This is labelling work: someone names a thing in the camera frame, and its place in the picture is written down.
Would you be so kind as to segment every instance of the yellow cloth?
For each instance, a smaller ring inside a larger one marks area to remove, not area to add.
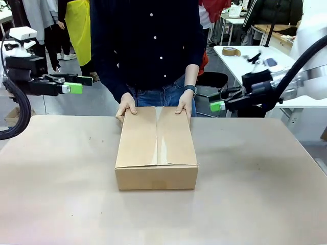
[[[66,24],[80,66],[91,61],[91,21],[89,0],[67,3]]]

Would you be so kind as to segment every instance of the small cardboard box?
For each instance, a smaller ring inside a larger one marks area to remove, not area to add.
[[[115,173],[120,190],[194,189],[198,164],[185,111],[140,107],[125,114]]]
[[[5,121],[7,122],[9,127],[14,127],[19,119],[19,114],[20,114],[20,108],[19,107],[15,107],[11,112],[9,112],[9,114],[5,117]],[[35,111],[32,109],[32,116],[35,116],[36,113]]]
[[[325,129],[325,131],[322,133],[321,139],[324,141],[327,141],[327,128]]]

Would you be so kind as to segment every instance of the wristwatch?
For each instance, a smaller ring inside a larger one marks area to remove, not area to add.
[[[196,92],[197,92],[197,87],[195,87],[195,86],[193,86],[193,85],[186,85],[186,86],[184,87],[184,91],[186,91],[186,90],[188,90],[188,89],[190,89],[190,90],[192,90],[192,91],[194,92],[193,97],[195,97]]]

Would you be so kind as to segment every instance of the white basket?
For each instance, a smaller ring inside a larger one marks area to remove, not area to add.
[[[237,6],[232,3],[231,7],[229,8],[229,18],[240,18],[242,8],[242,5]]]

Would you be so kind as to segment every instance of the tape roll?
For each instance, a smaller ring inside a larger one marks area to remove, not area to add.
[[[224,47],[222,54],[224,56],[241,56],[241,51],[233,47]]]

